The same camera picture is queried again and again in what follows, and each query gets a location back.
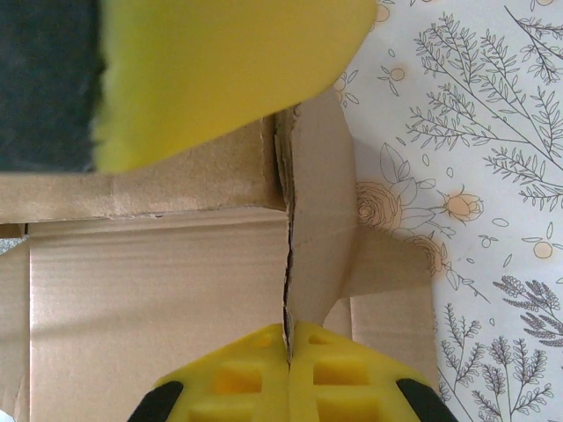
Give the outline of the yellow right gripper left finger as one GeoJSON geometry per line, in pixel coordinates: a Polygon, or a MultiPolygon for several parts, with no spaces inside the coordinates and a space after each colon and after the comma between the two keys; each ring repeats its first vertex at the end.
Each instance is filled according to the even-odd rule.
{"type": "Polygon", "coordinates": [[[289,420],[282,326],[270,324],[164,375],[130,421],[289,420]]]}

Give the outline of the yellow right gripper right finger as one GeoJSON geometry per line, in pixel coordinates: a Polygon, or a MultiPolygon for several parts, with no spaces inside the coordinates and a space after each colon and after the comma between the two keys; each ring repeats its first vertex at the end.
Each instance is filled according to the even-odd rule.
{"type": "Polygon", "coordinates": [[[444,420],[444,403],[407,365],[311,323],[294,340],[291,421],[444,420]]]}

